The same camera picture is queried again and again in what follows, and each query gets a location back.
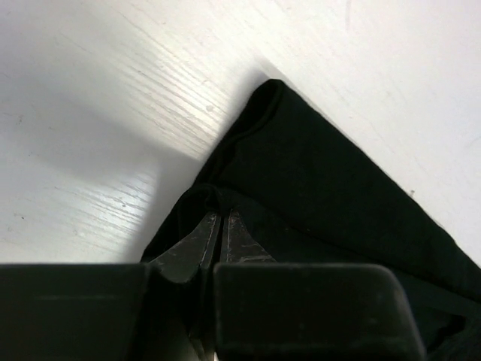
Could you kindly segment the black t-shirt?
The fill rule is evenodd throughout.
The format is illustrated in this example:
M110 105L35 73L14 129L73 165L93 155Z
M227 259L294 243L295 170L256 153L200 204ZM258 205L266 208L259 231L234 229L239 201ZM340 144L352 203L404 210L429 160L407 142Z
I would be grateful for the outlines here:
M430 360L478 360L479 267L388 175L281 80L250 96L142 260L209 211L238 211L281 262L366 262L401 279Z

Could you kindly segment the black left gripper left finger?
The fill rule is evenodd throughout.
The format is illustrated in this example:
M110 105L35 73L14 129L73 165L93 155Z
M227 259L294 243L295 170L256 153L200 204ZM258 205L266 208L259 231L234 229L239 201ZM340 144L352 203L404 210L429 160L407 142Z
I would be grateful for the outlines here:
M186 237L153 260L153 267L170 282L190 282L214 258L222 218L208 212Z

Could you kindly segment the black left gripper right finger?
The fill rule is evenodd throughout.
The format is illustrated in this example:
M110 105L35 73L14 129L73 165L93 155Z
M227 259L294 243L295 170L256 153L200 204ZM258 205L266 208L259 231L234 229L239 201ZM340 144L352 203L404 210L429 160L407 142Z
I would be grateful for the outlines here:
M237 210L231 210L229 216L224 219L219 261L276 262L272 255L253 239Z

